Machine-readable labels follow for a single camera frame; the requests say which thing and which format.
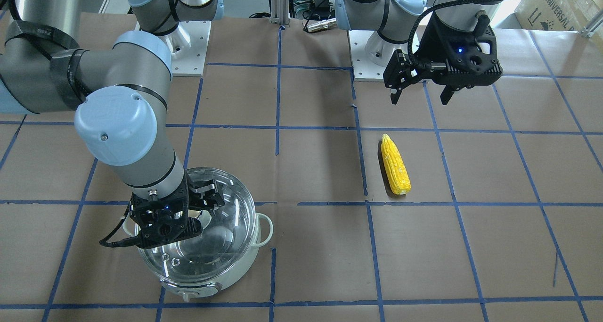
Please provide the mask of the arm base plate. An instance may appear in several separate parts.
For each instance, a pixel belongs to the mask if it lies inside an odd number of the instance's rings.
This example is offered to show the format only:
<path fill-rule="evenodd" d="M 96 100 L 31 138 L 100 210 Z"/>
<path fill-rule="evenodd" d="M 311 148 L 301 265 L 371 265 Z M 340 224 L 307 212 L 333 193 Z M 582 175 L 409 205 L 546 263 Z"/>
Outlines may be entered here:
<path fill-rule="evenodd" d="M 348 31 L 354 79 L 361 82 L 383 82 L 385 67 L 395 50 L 407 52 L 407 44 L 384 41 L 376 31 Z"/>
<path fill-rule="evenodd" d="M 210 38 L 211 21 L 180 22 L 173 32 L 160 36 L 171 49 L 173 76 L 202 77 Z"/>

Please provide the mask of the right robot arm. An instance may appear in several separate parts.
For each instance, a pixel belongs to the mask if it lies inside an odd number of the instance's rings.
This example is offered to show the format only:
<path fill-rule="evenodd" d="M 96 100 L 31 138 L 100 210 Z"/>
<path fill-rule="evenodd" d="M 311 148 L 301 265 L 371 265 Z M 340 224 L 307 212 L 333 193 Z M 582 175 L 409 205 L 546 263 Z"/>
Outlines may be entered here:
<path fill-rule="evenodd" d="M 1 112 L 74 111 L 88 149 L 133 193 L 142 228 L 183 229 L 204 204 L 165 133 L 175 54 L 167 36 L 184 21 L 220 18 L 222 0 L 128 0 L 140 29 L 109 50 L 77 43 L 80 0 L 8 0 L 13 18 L 1 55 Z"/>

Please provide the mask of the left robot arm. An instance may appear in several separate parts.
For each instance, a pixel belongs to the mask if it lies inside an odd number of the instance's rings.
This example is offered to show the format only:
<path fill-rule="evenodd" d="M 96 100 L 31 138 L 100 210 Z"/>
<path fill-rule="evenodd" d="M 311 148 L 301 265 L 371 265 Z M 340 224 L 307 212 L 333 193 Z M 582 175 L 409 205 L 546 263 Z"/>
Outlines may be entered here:
<path fill-rule="evenodd" d="M 372 31 L 368 53 L 385 67 L 397 104 L 420 81 L 443 85 L 443 105 L 463 88 L 493 85 L 503 68 L 489 15 L 501 0 L 334 0 L 337 26 Z"/>

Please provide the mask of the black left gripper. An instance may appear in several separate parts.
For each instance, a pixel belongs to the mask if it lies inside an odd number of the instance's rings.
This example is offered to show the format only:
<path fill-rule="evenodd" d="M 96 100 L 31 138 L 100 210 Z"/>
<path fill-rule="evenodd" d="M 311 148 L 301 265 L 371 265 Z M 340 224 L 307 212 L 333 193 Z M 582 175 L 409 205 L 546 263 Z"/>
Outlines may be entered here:
<path fill-rule="evenodd" d="M 440 94 L 441 104 L 447 105 L 450 102 L 458 90 L 448 78 L 448 67 L 453 56 L 448 36 L 451 32 L 452 29 L 434 14 L 424 31 L 418 50 L 413 54 L 414 61 L 401 50 L 392 54 L 383 77 L 385 86 L 390 88 L 392 105 L 398 104 L 404 88 L 421 78 L 444 85 Z"/>

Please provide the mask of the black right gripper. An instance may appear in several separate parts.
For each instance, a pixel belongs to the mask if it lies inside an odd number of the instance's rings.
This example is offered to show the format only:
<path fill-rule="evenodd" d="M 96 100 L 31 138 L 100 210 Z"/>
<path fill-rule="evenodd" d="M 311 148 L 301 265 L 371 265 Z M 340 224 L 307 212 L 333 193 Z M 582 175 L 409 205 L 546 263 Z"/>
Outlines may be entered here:
<path fill-rule="evenodd" d="M 223 225 L 226 219 L 222 217 L 220 207 L 225 205 L 222 194 L 214 179 L 207 181 L 192 180 L 191 173 L 186 172 L 188 190 L 188 209 L 192 211 L 208 212 L 200 214 L 201 218 L 188 215 L 185 228 L 206 228 L 209 225 Z"/>

